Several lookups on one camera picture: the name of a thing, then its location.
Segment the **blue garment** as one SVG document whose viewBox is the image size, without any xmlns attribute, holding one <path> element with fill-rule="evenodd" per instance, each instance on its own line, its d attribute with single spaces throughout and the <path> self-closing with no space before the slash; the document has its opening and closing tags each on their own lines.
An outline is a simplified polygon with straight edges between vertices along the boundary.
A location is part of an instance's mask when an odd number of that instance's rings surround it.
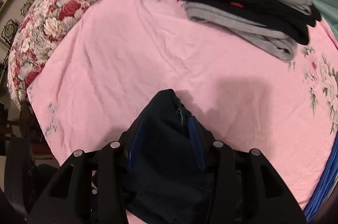
<svg viewBox="0 0 338 224">
<path fill-rule="evenodd" d="M 325 164 L 325 168 L 319 182 L 303 210 L 307 223 L 314 219 L 324 202 L 326 202 L 337 184 L 337 135 L 332 146 L 331 153 Z"/>
</svg>

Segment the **pink floral bed sheet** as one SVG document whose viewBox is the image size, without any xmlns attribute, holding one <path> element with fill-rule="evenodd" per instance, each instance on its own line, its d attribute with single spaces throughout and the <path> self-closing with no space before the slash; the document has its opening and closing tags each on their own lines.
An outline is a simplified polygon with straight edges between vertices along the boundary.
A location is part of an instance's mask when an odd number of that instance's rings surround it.
<svg viewBox="0 0 338 224">
<path fill-rule="evenodd" d="M 53 52 L 27 96 L 56 160 L 118 138 L 160 90 L 238 150 L 259 148 L 300 206 L 337 135 L 337 40 L 324 20 L 285 63 L 177 0 L 101 0 Z"/>
</svg>

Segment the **bottom grey folded pants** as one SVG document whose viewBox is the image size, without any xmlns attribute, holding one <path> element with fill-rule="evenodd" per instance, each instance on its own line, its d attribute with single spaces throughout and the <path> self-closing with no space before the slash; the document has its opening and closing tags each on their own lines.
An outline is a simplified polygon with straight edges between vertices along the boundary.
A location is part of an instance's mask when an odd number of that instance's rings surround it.
<svg viewBox="0 0 338 224">
<path fill-rule="evenodd" d="M 184 4 L 184 9 L 191 21 L 213 23 L 225 27 L 279 60 L 290 62 L 295 57 L 296 41 L 279 30 L 270 29 L 261 23 L 203 3 L 187 1 Z"/>
</svg>

